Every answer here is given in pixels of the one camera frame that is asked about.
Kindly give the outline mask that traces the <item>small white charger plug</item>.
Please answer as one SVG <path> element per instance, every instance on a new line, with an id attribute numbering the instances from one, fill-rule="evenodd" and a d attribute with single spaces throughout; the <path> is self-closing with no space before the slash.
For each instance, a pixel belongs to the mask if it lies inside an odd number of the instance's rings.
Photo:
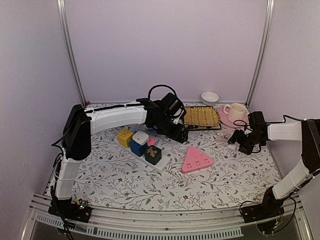
<path id="1" fill-rule="evenodd" d="M 239 149 L 239 145 L 237 144 L 230 144 L 229 148 L 233 151 L 233 152 L 237 152 Z"/>

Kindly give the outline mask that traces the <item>small pink adapter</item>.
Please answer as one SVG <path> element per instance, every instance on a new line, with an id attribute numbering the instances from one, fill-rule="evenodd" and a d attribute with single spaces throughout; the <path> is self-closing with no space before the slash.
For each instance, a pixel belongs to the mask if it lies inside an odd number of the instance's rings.
<path id="1" fill-rule="evenodd" d="M 147 141 L 147 145 L 148 146 L 156 146 L 157 145 L 157 139 L 153 138 L 153 137 L 149 137 L 148 141 Z"/>

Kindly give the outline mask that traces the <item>white multicolour power strip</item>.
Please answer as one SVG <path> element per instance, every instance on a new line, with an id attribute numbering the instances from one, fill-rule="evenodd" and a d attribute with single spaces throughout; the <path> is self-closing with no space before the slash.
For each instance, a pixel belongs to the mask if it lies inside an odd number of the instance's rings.
<path id="1" fill-rule="evenodd" d="M 141 163 L 145 164 L 146 166 L 152 168 L 153 170 L 155 170 L 159 173 L 163 172 L 165 170 L 166 166 L 171 162 L 171 158 L 168 156 L 168 153 L 169 153 L 168 150 L 166 150 L 164 147 L 161 147 L 159 144 L 157 145 L 157 147 L 161 149 L 161 160 L 156 165 L 153 165 L 153 164 L 147 162 L 144 155 L 137 156 L 136 154 L 134 154 L 131 151 L 130 148 L 125 148 L 124 146 L 122 146 L 118 142 L 116 142 L 116 144 L 120 148 L 122 148 L 123 150 L 128 152 L 130 155 L 132 155 L 134 158 L 139 160 Z"/>

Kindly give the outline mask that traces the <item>pink triangular power strip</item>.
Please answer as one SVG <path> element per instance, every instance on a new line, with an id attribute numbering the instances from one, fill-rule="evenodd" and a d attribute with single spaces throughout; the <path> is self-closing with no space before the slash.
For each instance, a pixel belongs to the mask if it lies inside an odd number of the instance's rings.
<path id="1" fill-rule="evenodd" d="M 206 169 L 214 164 L 214 160 L 203 151 L 190 146 L 181 168 L 183 174 L 192 173 L 198 170 Z"/>

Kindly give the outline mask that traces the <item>dark green cube adapter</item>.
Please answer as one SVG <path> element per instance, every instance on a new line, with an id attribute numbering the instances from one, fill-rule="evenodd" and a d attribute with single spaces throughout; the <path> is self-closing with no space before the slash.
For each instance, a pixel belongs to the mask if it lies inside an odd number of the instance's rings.
<path id="1" fill-rule="evenodd" d="M 145 160 L 148 163 L 155 166 L 158 164 L 158 162 L 162 158 L 162 150 L 160 148 L 156 147 L 155 145 L 150 145 L 146 149 L 144 156 L 145 156 Z"/>

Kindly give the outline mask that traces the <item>white cube plug adapter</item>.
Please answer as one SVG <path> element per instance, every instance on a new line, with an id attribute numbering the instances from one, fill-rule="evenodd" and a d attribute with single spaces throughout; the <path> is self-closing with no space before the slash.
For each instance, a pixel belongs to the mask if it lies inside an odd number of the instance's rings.
<path id="1" fill-rule="evenodd" d="M 137 144 L 143 146 L 149 140 L 149 135 L 143 131 L 137 131 L 133 136 L 132 140 Z"/>

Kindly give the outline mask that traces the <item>blue cube socket adapter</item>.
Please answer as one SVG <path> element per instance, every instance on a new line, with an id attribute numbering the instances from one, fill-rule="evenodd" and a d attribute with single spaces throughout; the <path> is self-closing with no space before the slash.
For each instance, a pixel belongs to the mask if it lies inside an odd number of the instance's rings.
<path id="1" fill-rule="evenodd" d="M 132 153 L 134 153 L 136 156 L 141 157 L 145 151 L 148 148 L 148 144 L 145 143 L 143 145 L 140 145 L 139 143 L 135 142 L 134 140 L 132 140 L 130 142 L 130 150 Z"/>

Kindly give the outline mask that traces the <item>yellow cube socket adapter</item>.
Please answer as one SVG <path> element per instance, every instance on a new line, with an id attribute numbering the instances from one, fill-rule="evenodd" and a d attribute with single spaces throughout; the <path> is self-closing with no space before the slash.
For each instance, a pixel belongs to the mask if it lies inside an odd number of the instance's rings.
<path id="1" fill-rule="evenodd" d="M 125 148 L 129 148 L 134 133 L 128 129 L 123 129 L 121 132 L 117 134 L 117 139 L 120 145 Z"/>

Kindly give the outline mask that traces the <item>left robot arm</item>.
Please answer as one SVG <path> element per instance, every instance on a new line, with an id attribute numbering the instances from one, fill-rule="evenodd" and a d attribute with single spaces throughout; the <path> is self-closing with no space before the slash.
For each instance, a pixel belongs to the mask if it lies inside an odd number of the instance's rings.
<path id="1" fill-rule="evenodd" d="M 92 149 L 91 136 L 117 127 L 144 124 L 159 135 L 178 143 L 188 140 L 189 131 L 184 126 L 186 109 L 171 89 L 160 100 L 151 100 L 151 95 L 135 101 L 105 107 L 84 108 L 80 104 L 72 107 L 62 131 L 62 136 L 52 143 L 60 149 L 60 159 L 56 160 L 58 172 L 53 195 L 58 199 L 55 209 L 63 216 L 74 213 L 74 205 L 68 200 L 81 162 Z"/>

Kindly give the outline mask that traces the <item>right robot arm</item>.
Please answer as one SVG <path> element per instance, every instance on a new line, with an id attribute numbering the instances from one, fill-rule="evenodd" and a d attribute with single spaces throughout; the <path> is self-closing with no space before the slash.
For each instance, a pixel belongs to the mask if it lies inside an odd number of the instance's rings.
<path id="1" fill-rule="evenodd" d="M 320 173 L 320 120 L 283 115 L 282 122 L 266 122 L 261 111 L 254 111 L 248 115 L 248 123 L 235 120 L 233 124 L 240 129 L 233 132 L 228 144 L 237 144 L 238 150 L 246 155 L 252 154 L 255 146 L 265 146 L 267 141 L 301 143 L 302 153 L 297 165 L 264 193 L 258 213 L 262 218 L 269 218 L 284 200 Z"/>

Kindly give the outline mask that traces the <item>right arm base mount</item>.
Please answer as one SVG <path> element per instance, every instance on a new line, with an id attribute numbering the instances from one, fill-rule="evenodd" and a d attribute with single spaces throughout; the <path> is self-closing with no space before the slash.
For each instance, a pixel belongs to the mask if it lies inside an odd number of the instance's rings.
<path id="1" fill-rule="evenodd" d="M 285 211 L 282 206 L 264 208 L 261 203 L 246 200 L 241 203 L 239 213 L 246 224 L 257 223 L 272 218 L 270 221 L 261 222 L 256 225 L 258 231 L 263 235 L 272 235 L 278 230 Z"/>

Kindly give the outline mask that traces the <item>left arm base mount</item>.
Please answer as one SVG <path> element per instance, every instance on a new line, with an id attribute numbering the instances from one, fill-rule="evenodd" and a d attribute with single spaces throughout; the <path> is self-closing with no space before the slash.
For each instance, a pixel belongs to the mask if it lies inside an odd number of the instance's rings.
<path id="1" fill-rule="evenodd" d="M 84 201 L 80 203 L 68 200 L 53 199 L 50 202 L 48 213 L 58 216 L 63 220 L 73 220 L 82 223 L 88 223 L 91 217 L 92 208 Z"/>

